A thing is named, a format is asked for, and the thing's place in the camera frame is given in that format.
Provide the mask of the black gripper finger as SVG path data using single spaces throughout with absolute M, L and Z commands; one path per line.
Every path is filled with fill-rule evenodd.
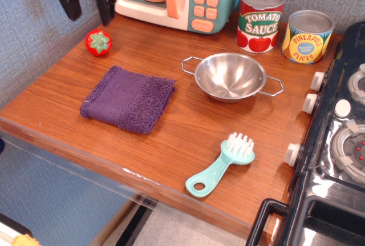
M 116 0 L 96 0 L 102 24 L 107 26 L 115 17 Z
M 82 10 L 79 0 L 59 0 L 59 2 L 70 20 L 75 21 L 81 16 Z

